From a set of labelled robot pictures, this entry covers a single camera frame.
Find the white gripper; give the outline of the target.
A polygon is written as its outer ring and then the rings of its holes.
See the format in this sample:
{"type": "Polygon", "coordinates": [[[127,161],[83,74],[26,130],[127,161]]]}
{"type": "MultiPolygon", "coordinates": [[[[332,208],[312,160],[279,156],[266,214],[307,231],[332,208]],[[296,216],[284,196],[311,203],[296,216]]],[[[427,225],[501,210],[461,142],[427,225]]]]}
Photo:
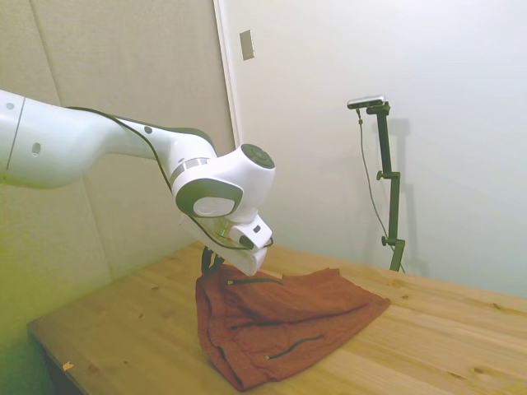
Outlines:
{"type": "Polygon", "coordinates": [[[182,215],[181,227],[205,247],[201,273],[215,272],[225,260],[247,276],[253,276],[264,263],[268,251],[268,225],[256,217],[238,223],[226,217],[193,218],[182,215]]]}

